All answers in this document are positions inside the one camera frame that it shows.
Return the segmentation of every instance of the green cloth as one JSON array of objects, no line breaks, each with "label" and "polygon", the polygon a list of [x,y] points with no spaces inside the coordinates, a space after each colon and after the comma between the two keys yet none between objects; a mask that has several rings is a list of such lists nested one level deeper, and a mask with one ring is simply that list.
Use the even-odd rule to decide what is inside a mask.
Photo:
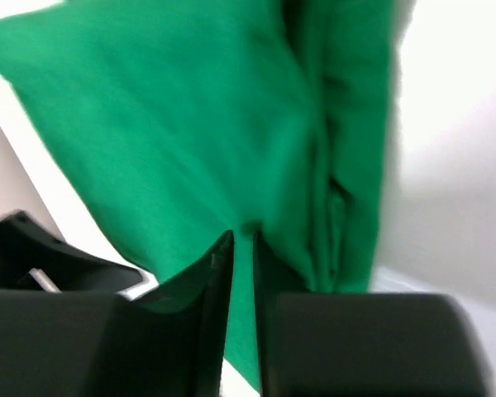
[{"label": "green cloth", "polygon": [[367,289],[392,14],[77,0],[0,21],[0,74],[125,258],[164,281],[236,231],[226,358],[254,387],[254,230],[310,289]]}]

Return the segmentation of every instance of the black plastic part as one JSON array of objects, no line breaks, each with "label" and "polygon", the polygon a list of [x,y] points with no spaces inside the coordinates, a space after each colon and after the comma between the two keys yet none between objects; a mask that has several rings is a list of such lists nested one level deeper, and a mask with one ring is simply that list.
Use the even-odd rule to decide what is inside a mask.
[{"label": "black plastic part", "polygon": [[[67,287],[68,275],[77,276],[72,286],[82,289],[85,283],[79,279],[89,273],[87,268],[104,262],[91,256],[83,261],[82,253],[64,243],[47,249],[50,243],[41,240],[49,236],[21,229],[17,222],[31,225],[17,218],[0,222],[0,245],[22,249],[22,255],[0,251],[0,397],[218,396],[232,232],[225,232],[173,279],[129,302],[104,291],[104,285],[101,290],[88,285],[95,290],[62,294],[15,289],[31,267],[44,269]],[[52,264],[47,256],[57,262]],[[119,280],[108,274],[118,270],[110,266],[103,277]]]},{"label": "black plastic part", "polygon": [[264,397],[490,395],[482,351],[452,299],[308,293],[286,267],[257,235],[255,310]]},{"label": "black plastic part", "polygon": [[78,250],[19,211],[0,220],[0,288],[39,289],[28,275],[32,268],[43,270],[61,291],[115,293],[143,281],[136,269]]}]

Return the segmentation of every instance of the white surface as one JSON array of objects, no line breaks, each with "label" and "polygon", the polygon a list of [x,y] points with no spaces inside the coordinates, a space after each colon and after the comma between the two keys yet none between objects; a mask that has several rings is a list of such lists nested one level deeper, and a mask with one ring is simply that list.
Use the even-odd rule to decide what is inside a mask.
[{"label": "white surface", "polygon": [[496,307],[496,0],[421,0],[379,259]]},{"label": "white surface", "polygon": [[0,215],[19,208],[29,211],[38,222],[59,235],[27,172],[0,130]]},{"label": "white surface", "polygon": [[0,18],[39,10],[61,2],[60,0],[0,0]]}]

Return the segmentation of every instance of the white wall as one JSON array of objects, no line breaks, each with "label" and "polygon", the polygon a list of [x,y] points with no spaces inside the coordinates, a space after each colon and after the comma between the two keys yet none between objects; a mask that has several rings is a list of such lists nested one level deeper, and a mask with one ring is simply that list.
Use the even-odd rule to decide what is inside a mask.
[{"label": "white wall", "polygon": [[39,10],[61,1],[62,0],[0,0],[0,18]]},{"label": "white wall", "polygon": [[496,306],[496,0],[421,0],[379,261]]},{"label": "white wall", "polygon": [[54,220],[0,130],[0,216],[17,209],[29,211],[37,221],[59,235]]}]

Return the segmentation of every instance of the small metal pin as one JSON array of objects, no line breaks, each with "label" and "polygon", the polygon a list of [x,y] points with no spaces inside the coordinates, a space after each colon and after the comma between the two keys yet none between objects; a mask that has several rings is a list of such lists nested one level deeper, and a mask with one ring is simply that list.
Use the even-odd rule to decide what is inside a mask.
[{"label": "small metal pin", "polygon": [[29,274],[44,291],[53,293],[61,292],[57,285],[54,284],[51,278],[48,277],[48,275],[43,270],[33,268],[29,271]]}]

